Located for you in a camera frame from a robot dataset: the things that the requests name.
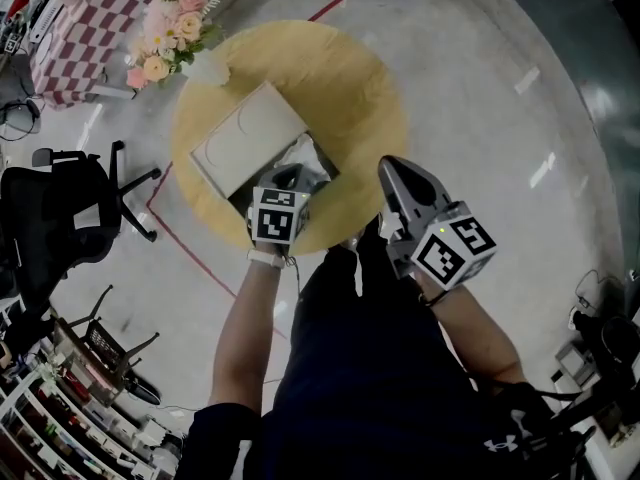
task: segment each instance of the yellow flower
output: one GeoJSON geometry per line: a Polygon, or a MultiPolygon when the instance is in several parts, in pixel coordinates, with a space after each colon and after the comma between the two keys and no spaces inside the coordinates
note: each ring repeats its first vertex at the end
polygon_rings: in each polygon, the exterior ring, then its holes
{"type": "Polygon", "coordinates": [[[152,82],[159,82],[169,75],[169,64],[158,55],[152,55],[144,61],[144,76],[152,82]]]}
{"type": "Polygon", "coordinates": [[[200,38],[202,19],[199,12],[185,12],[176,22],[176,33],[187,41],[197,41],[200,38]]]}

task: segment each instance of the red checkered tablecloth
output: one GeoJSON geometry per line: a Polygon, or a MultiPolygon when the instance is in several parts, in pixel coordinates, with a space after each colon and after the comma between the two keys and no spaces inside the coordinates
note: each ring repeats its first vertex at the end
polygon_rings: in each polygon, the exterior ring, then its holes
{"type": "Polygon", "coordinates": [[[104,64],[150,0],[78,0],[62,9],[31,60],[37,94],[56,109],[85,101],[104,64]]]}

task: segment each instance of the round wooden table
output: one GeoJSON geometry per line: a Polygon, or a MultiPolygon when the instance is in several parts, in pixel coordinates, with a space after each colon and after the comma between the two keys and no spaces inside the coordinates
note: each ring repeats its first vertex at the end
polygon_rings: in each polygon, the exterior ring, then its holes
{"type": "Polygon", "coordinates": [[[245,30],[212,54],[226,59],[231,79],[224,87],[190,79],[180,95],[171,135],[178,185],[196,215],[226,241],[252,246],[244,216],[213,192],[189,153],[268,80],[340,171],[311,199],[309,223],[291,254],[326,249],[355,235],[384,203],[378,161],[407,150],[407,117],[382,61],[347,34],[308,21],[278,21],[245,30]]]}

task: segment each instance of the black shirt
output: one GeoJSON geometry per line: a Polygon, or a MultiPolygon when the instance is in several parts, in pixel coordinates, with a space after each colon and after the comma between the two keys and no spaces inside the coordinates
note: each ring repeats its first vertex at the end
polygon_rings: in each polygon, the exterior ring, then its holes
{"type": "MultiPolygon", "coordinates": [[[[522,387],[520,405],[548,418],[522,387]]],[[[176,478],[227,480],[236,462],[245,480],[514,477],[523,457],[503,405],[474,390],[430,310],[357,308],[296,337],[264,417],[196,413],[176,478]]]]}

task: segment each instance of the flower bouquet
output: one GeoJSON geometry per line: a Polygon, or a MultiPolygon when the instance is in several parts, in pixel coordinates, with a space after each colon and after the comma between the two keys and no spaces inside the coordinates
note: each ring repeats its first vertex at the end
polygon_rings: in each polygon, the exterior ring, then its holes
{"type": "Polygon", "coordinates": [[[205,41],[221,29],[207,19],[222,0],[152,0],[142,33],[131,45],[127,85],[143,89],[149,82],[162,84],[167,77],[191,65],[205,41]]]}

